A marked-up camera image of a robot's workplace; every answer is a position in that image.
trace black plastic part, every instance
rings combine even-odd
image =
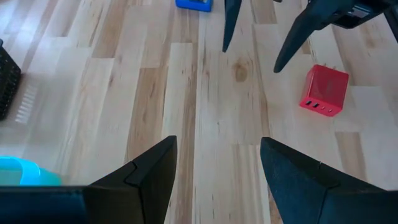
[[[0,223],[163,224],[176,164],[169,136],[89,186],[0,187]]]
[[[398,192],[385,191],[276,140],[263,138],[261,161],[285,224],[398,223]]]
[[[294,21],[275,62],[274,72],[278,73],[286,66],[315,30],[321,30],[329,24],[351,29],[396,4],[397,0],[311,0]]]
[[[398,6],[394,6],[384,12],[394,37],[398,41]]]
[[[238,20],[239,11],[241,10],[242,0],[224,0],[225,7],[225,27],[224,27],[224,40],[223,52],[228,50],[231,43],[232,36]]]
[[[21,69],[2,44],[0,39],[0,120],[6,119],[21,80]]]

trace hardwood floor plank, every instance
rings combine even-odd
[[[367,180],[386,190],[396,189],[398,127],[388,102],[378,86],[354,86],[353,96],[364,123],[360,139]]]
[[[39,22],[39,25],[36,29],[36,32],[33,36],[32,43],[30,44],[30,47],[26,53],[24,63],[22,64],[21,70],[23,72],[26,72],[32,63],[32,60],[36,53],[37,47],[39,46],[40,41],[42,40],[44,32],[50,22],[50,18],[52,17],[52,14],[54,12],[54,9],[55,9],[55,6],[57,5],[57,3],[58,3],[58,0],[49,1],[47,3],[47,6],[43,13],[43,16],[42,16],[42,18]]]
[[[130,8],[126,19],[132,21],[135,15],[134,8]],[[122,28],[93,143],[97,155],[91,158],[92,166],[87,167],[93,177],[100,178],[125,163],[146,31],[147,27],[139,22],[125,23]]]
[[[253,46],[254,46],[254,61],[256,69],[259,71],[257,74],[257,82],[259,85],[259,100],[260,100],[260,116],[261,116],[261,126],[262,126],[262,136],[268,137],[270,136],[269,130],[269,121],[268,121],[268,104],[267,104],[267,96],[264,88],[264,77],[263,73],[266,73],[267,70],[262,68],[262,64],[260,61],[260,57],[264,54],[263,49],[259,49],[259,46],[263,47],[262,43],[258,40],[263,38],[256,27],[253,25],[252,27],[252,37],[253,37]]]
[[[28,13],[35,3],[35,0],[20,0],[12,13],[12,17],[9,20],[7,27],[4,30],[5,34],[18,33],[25,23]]]
[[[68,161],[69,184],[90,184],[103,175],[87,168],[92,166],[91,158],[96,157],[98,153],[93,143],[98,131],[113,61],[113,59],[91,58],[83,71],[70,121],[72,127],[65,136],[68,140],[65,150],[69,151],[70,155],[69,158],[64,158]]]
[[[381,88],[388,102],[390,111],[398,126],[398,76],[396,71],[398,64],[395,63],[395,56],[398,54],[398,46],[391,46],[387,49],[370,50],[370,55],[375,62],[375,71],[381,80]]]
[[[175,8],[172,43],[198,43],[199,12]]]
[[[80,3],[81,0],[59,0],[45,34],[50,37],[67,37]]]
[[[333,128],[337,132],[358,132],[363,128],[358,118],[358,109],[355,105],[352,86],[347,87],[343,111],[333,118]]]
[[[89,52],[89,49],[64,49],[55,69],[56,75],[34,86],[40,96],[32,102],[30,136],[23,158],[59,174],[65,174],[62,167],[68,166],[68,160],[63,160],[68,142],[65,137]]]
[[[82,1],[68,37],[76,47],[96,47],[102,34],[102,28],[111,0]]]
[[[42,37],[27,73],[54,75],[63,49],[69,47],[72,45],[66,37]]]
[[[41,22],[43,22],[42,18],[50,16],[48,13],[52,12],[53,3],[50,5],[48,5],[48,3],[49,0],[34,1],[30,7],[28,15],[26,16],[25,22],[21,26],[21,30],[18,33],[11,34],[9,41],[7,42],[8,46],[12,46],[9,51],[10,56],[13,58],[15,63],[21,67],[21,69],[32,43],[33,46],[35,46],[37,39],[39,39],[39,36],[36,36],[35,38],[35,35],[33,34],[37,31],[40,32],[40,28],[42,26]],[[23,72],[26,72],[26,66],[23,67],[23,69]]]
[[[333,33],[344,68],[350,74],[349,83],[356,86],[378,86],[380,79],[374,75],[374,61],[362,41],[359,29],[346,30],[333,26]]]
[[[192,220],[193,153],[197,57],[193,44],[172,44],[165,92],[162,138],[177,136],[178,159],[175,188],[170,200],[167,223]]]
[[[18,3],[18,1],[3,1],[0,4],[0,34],[2,34],[1,38],[3,38],[3,36],[5,35],[4,30],[10,23],[10,20],[12,19],[14,12],[16,11]]]
[[[118,46],[128,0],[111,1],[101,35],[93,51],[94,58],[113,58]]]
[[[257,147],[256,146],[232,146],[233,163],[227,160],[220,160],[220,165],[223,166],[221,170],[230,168],[233,171],[231,181],[224,181],[220,184],[220,190],[224,188],[224,192],[220,195],[226,195],[228,190],[231,192],[231,203],[227,208],[231,208],[228,214],[228,219],[222,220],[220,223],[267,223],[263,219],[262,198],[261,191],[266,189],[266,186],[259,186],[259,178],[264,178],[262,169],[258,170],[257,165]],[[230,199],[215,197],[220,200],[218,205],[222,205]]]
[[[251,10],[256,24],[276,24],[274,1],[251,0]]]
[[[215,1],[213,10],[223,10],[222,2]],[[194,223],[261,223],[263,220],[263,215],[258,212],[262,211],[262,203],[245,201],[245,197],[249,200],[253,197],[254,193],[247,189],[255,184],[248,186],[239,181],[240,178],[250,179],[249,183],[252,181],[246,172],[250,158],[242,158],[242,164],[238,165],[240,150],[255,153],[256,147],[250,145],[259,144],[262,136],[262,124],[258,122],[261,120],[260,71],[256,65],[252,23],[250,2],[243,2],[236,32],[228,51],[223,54],[220,52],[222,39],[211,38],[214,35],[222,37],[223,16],[210,14],[200,18]],[[242,204],[259,210],[248,211]]]
[[[266,176],[264,175],[264,168],[262,167],[262,161],[261,161],[261,155],[260,155],[260,146],[257,146],[257,153],[255,155],[257,159],[257,170],[255,170],[255,173],[258,175],[258,179],[255,179],[255,188],[257,188],[256,192],[259,197],[259,200],[261,202],[261,214],[262,219],[264,220],[264,223],[270,223],[271,222],[271,205],[269,203],[269,195],[268,195],[268,183]]]
[[[157,16],[146,17],[148,31],[141,68],[159,68],[167,64],[174,24],[174,7],[174,2],[168,0],[155,1],[150,5],[150,11]]]
[[[152,0],[130,0],[129,4],[133,6],[150,6]]]
[[[294,131],[291,89],[285,82],[290,73],[275,74],[274,63],[282,47],[277,25],[255,25],[257,53],[261,67],[261,77],[267,100],[269,135],[292,147],[297,146]]]
[[[337,132],[336,139],[344,172],[366,181],[365,161],[359,133]]]
[[[166,68],[142,68],[140,70],[126,161],[133,160],[160,140],[166,79]]]

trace blue plastic container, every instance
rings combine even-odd
[[[195,1],[195,0],[175,0],[175,5],[184,9],[193,9],[203,12],[211,12],[211,5],[213,0]]]
[[[36,163],[13,156],[0,156],[0,185],[58,186],[57,174],[40,168]]]

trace red charger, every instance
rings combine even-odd
[[[348,74],[314,65],[307,74],[300,106],[326,116],[343,110]]]

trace wood knot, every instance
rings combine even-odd
[[[232,70],[237,82],[244,82],[248,78],[248,69],[241,60],[238,60],[233,66]]]

